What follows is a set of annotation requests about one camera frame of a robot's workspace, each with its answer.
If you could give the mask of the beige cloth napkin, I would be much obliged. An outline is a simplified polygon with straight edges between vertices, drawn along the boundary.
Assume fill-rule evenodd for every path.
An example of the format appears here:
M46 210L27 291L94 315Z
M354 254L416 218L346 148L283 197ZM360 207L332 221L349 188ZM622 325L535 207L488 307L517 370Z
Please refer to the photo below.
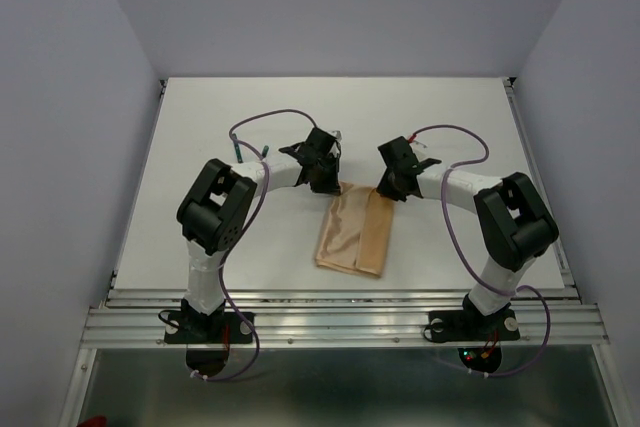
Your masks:
M324 218L315 264L379 279L386 266L395 202L373 187L348 182L340 187Z

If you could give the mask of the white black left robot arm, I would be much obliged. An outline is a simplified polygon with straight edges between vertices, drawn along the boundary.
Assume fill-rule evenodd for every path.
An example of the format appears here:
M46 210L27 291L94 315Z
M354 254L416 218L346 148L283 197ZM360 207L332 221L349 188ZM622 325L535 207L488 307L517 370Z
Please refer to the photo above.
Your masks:
M306 140L255 162L212 159L204 165L176 214L189 255L181 312L199 340L213 340L222 331L221 269L255 218L249 213L252 203L263 204L267 193L301 185L316 194L339 195L340 157L341 134L314 127Z

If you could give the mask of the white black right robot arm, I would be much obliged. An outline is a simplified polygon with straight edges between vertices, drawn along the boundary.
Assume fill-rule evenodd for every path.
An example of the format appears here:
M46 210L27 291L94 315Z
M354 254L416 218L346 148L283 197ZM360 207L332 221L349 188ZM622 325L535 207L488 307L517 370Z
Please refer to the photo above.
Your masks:
M489 150L476 159L445 165L427 157L413 142L397 137L378 147L385 171L377 192L393 201L413 196L438 200L456 253L475 285L465 297L460 313L463 331L482 337L496 325L496 315L516 294L529 267L559 237L559 229L530 177L515 172L506 177L480 175L465 170L481 164ZM448 207L474 214L479 222L487 260L476 273L455 236Z

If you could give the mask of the red object at bottom edge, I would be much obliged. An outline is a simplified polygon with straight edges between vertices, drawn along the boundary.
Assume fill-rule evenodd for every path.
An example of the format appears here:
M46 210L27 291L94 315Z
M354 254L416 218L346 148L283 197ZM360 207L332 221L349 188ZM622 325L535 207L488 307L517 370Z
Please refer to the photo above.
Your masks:
M93 416L79 423L77 427L107 427L108 420L103 415Z

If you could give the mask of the green handled fork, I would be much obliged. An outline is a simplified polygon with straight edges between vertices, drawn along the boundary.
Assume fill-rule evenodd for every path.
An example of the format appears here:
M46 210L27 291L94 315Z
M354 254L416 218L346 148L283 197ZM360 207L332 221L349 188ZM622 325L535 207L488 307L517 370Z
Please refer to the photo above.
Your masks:
M239 144L239 140L237 138L237 136L232 135L231 136L231 141L233 144L233 148L234 148L234 153L235 153L235 157L236 157L236 161L237 163L243 163L243 155L242 155L242 151L241 151L241 146Z

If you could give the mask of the aluminium mounting rail frame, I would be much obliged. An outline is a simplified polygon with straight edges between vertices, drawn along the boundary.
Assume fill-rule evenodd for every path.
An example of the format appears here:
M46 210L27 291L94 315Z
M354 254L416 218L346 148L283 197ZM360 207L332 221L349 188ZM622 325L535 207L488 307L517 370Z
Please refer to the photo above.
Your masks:
M313 126L342 133L340 177L375 185L378 146L416 134L445 163L481 157L484 175L537 170L503 78L172 78L165 88L124 247L86 319L61 424L112 426L631 426L635 420L598 307L577 290L560 245L526 274L542 297L513 302L521 338L501 341L507 376L465 372L456 344L422 336L428 313L472 286L434 200L396 207L378 279L317 268L329 200L271 193L225 279L255 316L259 347L234 345L236 380L187 370L159 311L178 306L187 247L178 205L203 164L234 159L228 136L271 151Z

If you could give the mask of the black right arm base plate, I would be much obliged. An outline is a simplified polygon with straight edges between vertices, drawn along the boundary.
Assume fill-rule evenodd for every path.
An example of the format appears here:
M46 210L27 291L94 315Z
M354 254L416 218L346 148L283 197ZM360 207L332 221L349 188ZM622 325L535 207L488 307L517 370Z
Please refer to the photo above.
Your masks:
M521 338L515 313L509 308L490 316L460 309L430 311L427 317L422 336L432 343L472 343L494 338L517 341Z

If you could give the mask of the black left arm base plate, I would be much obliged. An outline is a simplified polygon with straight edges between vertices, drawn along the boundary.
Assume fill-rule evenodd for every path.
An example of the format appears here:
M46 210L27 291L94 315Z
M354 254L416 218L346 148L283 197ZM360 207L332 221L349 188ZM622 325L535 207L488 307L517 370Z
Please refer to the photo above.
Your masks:
M158 319L164 324L164 342L169 345L249 345L253 335L249 326L234 312L215 312L198 320L179 310L161 310Z

